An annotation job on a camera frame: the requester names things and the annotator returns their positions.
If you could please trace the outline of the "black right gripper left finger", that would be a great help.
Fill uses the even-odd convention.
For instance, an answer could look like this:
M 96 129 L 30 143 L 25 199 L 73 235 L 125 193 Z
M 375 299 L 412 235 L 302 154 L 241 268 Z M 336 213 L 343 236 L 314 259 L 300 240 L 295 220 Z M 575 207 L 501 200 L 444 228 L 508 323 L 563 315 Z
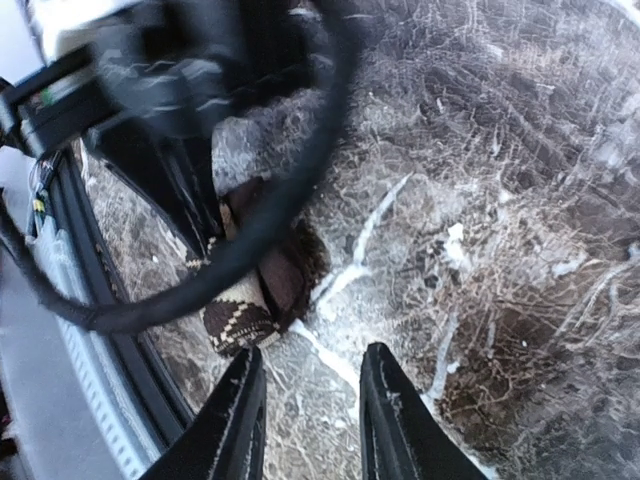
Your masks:
M 266 444 L 262 352 L 242 349 L 179 439 L 144 479 L 261 479 Z

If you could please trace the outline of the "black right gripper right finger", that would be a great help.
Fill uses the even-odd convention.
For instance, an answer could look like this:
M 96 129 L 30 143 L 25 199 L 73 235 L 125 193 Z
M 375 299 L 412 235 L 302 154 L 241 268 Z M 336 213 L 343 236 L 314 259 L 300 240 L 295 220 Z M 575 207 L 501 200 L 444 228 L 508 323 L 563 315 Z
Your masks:
M 484 479 L 434 420 L 389 347 L 368 345 L 360 372 L 364 479 Z

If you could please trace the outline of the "brown beige argyle sock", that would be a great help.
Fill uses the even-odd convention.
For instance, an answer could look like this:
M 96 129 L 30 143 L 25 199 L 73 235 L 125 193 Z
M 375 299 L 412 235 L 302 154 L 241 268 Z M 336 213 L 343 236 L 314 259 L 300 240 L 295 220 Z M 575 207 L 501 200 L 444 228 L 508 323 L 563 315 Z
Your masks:
M 300 217 L 258 267 L 198 311 L 214 352 L 233 357 L 244 347 L 274 343 L 304 316 L 327 272 L 325 245 Z

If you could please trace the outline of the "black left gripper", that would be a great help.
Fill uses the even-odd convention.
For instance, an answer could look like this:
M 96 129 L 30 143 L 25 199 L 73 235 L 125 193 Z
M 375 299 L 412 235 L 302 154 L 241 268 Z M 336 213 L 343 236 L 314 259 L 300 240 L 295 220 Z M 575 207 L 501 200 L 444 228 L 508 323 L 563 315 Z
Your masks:
M 2 84 L 2 143 L 47 155 L 84 133 L 88 152 L 203 255 L 223 228 L 211 140 L 196 136 L 314 82 L 290 5 L 25 1 L 22 9 L 45 64 Z M 104 121 L 120 113 L 133 119 Z

